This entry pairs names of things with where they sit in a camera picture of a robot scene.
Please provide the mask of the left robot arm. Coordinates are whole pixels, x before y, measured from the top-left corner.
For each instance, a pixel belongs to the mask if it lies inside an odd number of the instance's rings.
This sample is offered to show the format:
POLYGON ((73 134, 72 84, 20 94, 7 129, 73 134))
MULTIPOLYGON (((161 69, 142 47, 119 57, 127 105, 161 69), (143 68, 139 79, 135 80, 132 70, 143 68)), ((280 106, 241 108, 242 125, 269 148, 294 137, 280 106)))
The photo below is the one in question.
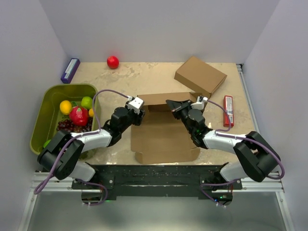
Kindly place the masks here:
POLYGON ((72 177, 94 189, 99 185, 100 177, 93 167, 79 161, 81 154, 115 145, 122 138, 122 133, 131 125, 139 126, 143 117, 142 109, 136 113, 127 106, 118 107, 101 129, 85 133, 58 131, 39 154, 38 163, 58 180, 72 177))

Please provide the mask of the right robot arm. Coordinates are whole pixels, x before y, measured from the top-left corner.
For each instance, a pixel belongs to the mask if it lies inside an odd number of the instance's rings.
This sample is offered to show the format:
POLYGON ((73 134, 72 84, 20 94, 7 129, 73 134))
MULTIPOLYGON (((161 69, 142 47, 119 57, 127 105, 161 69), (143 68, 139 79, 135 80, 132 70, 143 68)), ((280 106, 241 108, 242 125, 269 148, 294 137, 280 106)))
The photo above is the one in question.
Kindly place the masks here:
POLYGON ((281 168, 280 180, 285 170, 279 155, 256 131, 247 135, 230 134, 227 130, 213 130, 205 124, 203 111, 206 97, 199 96, 195 103, 190 100, 167 100, 173 116, 181 120, 193 143, 203 149, 215 149, 235 154, 237 162, 226 163, 218 171, 208 177, 204 184, 226 189, 231 183, 242 178, 250 178, 262 182, 276 168, 281 168))

